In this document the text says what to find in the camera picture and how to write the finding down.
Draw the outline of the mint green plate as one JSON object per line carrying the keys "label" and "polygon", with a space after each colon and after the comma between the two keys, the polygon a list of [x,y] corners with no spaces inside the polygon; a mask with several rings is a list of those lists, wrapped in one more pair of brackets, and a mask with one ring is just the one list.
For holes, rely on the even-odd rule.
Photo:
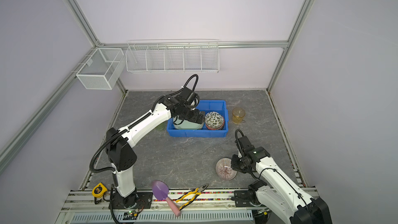
{"label": "mint green plate", "polygon": [[201,123],[189,122],[187,120],[175,119],[172,121],[173,126],[177,130],[199,130],[204,126],[204,121]]}

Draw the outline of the pink striped ribbed bowl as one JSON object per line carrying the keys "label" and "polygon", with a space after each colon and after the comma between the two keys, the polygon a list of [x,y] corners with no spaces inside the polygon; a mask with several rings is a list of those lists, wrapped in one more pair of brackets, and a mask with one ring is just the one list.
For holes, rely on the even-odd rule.
{"label": "pink striped ribbed bowl", "polygon": [[222,158],[216,163],[216,173],[222,180],[233,180],[237,172],[232,169],[232,160]]}

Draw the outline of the green glass cup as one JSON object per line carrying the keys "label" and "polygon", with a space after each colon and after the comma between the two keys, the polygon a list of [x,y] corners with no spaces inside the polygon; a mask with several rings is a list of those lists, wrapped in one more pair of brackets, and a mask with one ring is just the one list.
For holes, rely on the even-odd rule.
{"label": "green glass cup", "polygon": [[167,121],[160,123],[155,129],[158,131],[164,130],[167,126]]}

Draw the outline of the red rimmed bowl underneath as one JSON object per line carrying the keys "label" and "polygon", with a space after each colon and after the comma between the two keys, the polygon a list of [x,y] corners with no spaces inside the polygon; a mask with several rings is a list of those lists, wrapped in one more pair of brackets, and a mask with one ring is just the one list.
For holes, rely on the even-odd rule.
{"label": "red rimmed bowl underneath", "polygon": [[222,125],[222,126],[220,126],[220,127],[218,127],[218,128],[215,128],[215,127],[211,127],[210,125],[207,125],[207,124],[205,124],[205,126],[206,126],[206,128],[208,129],[208,130],[222,130],[223,128],[224,128],[224,126],[225,126],[225,124],[224,125]]}

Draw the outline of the amber glass cup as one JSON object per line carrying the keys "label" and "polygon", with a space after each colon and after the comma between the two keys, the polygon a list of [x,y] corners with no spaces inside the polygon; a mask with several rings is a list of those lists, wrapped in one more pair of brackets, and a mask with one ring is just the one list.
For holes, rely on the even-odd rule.
{"label": "amber glass cup", "polygon": [[243,108],[241,107],[236,107],[232,111],[232,121],[235,124],[240,124],[244,120],[244,117],[246,116],[246,112]]}

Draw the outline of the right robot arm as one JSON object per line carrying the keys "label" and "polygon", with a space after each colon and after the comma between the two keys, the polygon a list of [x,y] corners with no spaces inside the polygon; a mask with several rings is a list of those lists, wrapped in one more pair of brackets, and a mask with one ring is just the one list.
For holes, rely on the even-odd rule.
{"label": "right robot arm", "polygon": [[232,169],[255,180],[248,186],[246,201],[268,207],[286,224],[332,223],[326,202],[300,188],[265,148],[254,147],[240,129],[235,130],[235,144],[238,155],[232,156]]}

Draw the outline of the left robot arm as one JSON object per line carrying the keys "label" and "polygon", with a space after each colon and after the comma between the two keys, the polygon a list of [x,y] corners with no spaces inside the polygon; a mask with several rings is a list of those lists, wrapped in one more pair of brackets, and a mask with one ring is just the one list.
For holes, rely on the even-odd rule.
{"label": "left robot arm", "polygon": [[186,82],[181,89],[156,99],[151,109],[137,120],[106,133],[105,142],[93,155],[89,169],[92,173],[111,171],[114,191],[124,208],[132,208],[138,201],[133,166],[137,155],[133,148],[150,131],[172,120],[179,130],[199,130],[204,126],[205,113],[198,109],[200,102],[195,87]]}

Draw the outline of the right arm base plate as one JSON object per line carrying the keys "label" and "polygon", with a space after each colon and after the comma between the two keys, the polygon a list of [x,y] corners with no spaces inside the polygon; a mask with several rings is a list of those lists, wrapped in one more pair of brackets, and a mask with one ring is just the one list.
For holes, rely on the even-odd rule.
{"label": "right arm base plate", "polygon": [[258,201],[255,192],[251,189],[236,190],[231,198],[236,207],[260,207],[262,204]]}

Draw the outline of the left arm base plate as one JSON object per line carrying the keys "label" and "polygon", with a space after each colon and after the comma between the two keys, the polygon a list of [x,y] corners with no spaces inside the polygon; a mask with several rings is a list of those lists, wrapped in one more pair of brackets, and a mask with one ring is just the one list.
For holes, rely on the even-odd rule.
{"label": "left arm base plate", "polygon": [[117,191],[114,191],[109,209],[149,209],[152,200],[152,192],[133,192],[130,196],[124,198]]}

